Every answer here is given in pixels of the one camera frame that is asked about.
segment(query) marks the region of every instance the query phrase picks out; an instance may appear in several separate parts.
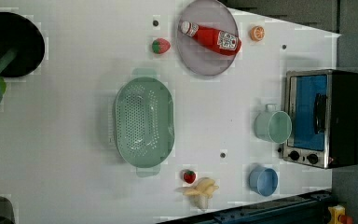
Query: blue bowl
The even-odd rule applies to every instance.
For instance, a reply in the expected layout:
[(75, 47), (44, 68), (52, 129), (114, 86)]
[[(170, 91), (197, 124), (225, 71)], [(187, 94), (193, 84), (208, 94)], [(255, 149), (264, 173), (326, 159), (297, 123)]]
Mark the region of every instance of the blue bowl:
[(278, 187), (278, 175), (273, 169), (257, 166), (249, 175), (249, 185), (252, 191), (267, 197)]

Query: toy orange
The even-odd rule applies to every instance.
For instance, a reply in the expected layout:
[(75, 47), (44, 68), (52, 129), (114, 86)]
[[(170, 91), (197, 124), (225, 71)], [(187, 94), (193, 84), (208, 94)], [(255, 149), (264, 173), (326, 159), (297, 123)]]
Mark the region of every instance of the toy orange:
[(254, 41), (260, 41), (264, 38), (264, 28), (261, 26), (255, 26), (250, 32), (251, 38)]

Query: white tabletop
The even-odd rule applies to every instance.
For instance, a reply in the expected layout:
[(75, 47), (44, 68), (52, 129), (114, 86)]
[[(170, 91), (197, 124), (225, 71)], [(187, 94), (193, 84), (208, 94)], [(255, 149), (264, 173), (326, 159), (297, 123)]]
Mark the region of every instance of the white tabletop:
[[(0, 195), (14, 203), (18, 223), (154, 223), (201, 214), (180, 192), (185, 168), (220, 186), (207, 212), (331, 188), (330, 170), (283, 161), (277, 145), (255, 138), (253, 122), (264, 104), (282, 103), (287, 70), (335, 67), (337, 35), (231, 10), (242, 50), (224, 74), (198, 76), (174, 42), (188, 2), (0, 1), (0, 10), (36, 23), (47, 43), (41, 67), (8, 80), (0, 106)], [(257, 44), (247, 35), (255, 24), (266, 29)], [(164, 55), (151, 52), (157, 37), (172, 43)], [(113, 101), (139, 67), (156, 69), (174, 98), (174, 148), (148, 178), (112, 142)], [(257, 163), (279, 175), (270, 197), (249, 190)]]

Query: toaster oven window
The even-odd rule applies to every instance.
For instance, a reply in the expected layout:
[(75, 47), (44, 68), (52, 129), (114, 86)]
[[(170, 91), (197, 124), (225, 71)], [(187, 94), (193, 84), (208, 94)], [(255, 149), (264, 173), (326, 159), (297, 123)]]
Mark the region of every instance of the toaster oven window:
[(296, 113), (292, 116), (293, 141), (289, 142), (289, 146), (323, 151), (327, 76), (303, 76), (295, 79)]

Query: black frying pan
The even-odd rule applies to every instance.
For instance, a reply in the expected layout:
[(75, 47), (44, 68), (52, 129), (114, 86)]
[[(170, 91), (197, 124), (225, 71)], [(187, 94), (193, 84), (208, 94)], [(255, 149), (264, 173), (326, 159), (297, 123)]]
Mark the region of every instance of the black frying pan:
[(17, 57), (1, 77), (22, 77), (42, 62), (45, 42), (31, 21), (21, 15), (0, 12), (0, 59), (9, 49), (16, 49)]

